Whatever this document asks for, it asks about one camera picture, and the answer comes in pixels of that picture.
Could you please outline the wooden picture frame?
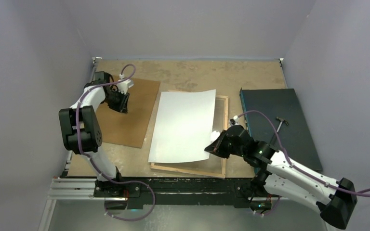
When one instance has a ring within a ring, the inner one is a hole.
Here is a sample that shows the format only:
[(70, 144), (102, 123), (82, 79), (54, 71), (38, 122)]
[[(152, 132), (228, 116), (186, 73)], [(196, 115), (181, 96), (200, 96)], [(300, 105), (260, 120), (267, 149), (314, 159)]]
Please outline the wooden picture frame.
[(227, 160), (230, 157), (228, 153), (230, 142), (223, 134), (228, 129), (228, 104), (227, 96), (216, 95), (211, 133), (213, 140), (205, 145), (205, 150), (209, 154), (208, 159), (182, 163), (151, 162), (151, 170), (224, 179)]

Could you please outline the printed photo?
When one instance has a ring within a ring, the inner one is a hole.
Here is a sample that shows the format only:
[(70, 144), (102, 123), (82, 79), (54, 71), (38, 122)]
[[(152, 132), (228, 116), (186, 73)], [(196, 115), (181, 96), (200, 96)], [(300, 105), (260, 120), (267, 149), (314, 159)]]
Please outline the printed photo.
[(148, 161), (188, 163), (207, 160), (211, 143), (216, 91), (160, 95)]

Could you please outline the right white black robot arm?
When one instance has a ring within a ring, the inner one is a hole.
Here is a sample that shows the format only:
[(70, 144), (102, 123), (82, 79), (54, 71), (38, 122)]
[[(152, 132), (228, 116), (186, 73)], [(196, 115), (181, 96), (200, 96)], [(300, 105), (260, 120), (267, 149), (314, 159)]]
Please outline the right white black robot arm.
[(223, 130), (204, 150), (221, 158), (237, 155), (258, 168), (248, 189), (252, 197), (268, 194), (285, 197), (319, 213), (331, 226), (347, 228), (357, 204), (352, 181), (326, 177), (288, 160), (285, 153), (273, 145), (254, 140), (241, 125)]

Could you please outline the brown backing board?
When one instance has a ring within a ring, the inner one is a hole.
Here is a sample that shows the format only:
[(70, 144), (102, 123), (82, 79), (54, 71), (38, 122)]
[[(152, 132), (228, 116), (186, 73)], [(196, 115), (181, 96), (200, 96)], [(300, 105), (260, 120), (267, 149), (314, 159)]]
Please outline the brown backing board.
[(142, 148), (153, 107), (160, 88), (159, 81), (134, 78), (129, 89), (128, 112), (118, 113), (101, 104), (96, 116), (103, 142)]

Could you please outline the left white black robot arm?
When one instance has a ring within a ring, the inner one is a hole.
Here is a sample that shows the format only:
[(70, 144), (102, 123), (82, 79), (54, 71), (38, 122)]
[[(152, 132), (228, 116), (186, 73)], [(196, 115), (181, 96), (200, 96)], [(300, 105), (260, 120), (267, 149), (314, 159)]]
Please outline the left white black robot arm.
[(58, 113), (64, 147), (85, 157), (100, 186), (106, 183), (106, 191), (113, 197), (124, 192), (124, 183), (118, 168), (106, 156), (103, 134), (96, 111), (101, 104), (118, 113), (128, 112), (129, 88), (132, 76), (120, 73), (118, 81), (107, 72), (96, 72), (95, 80), (84, 86), (82, 95), (69, 108)]

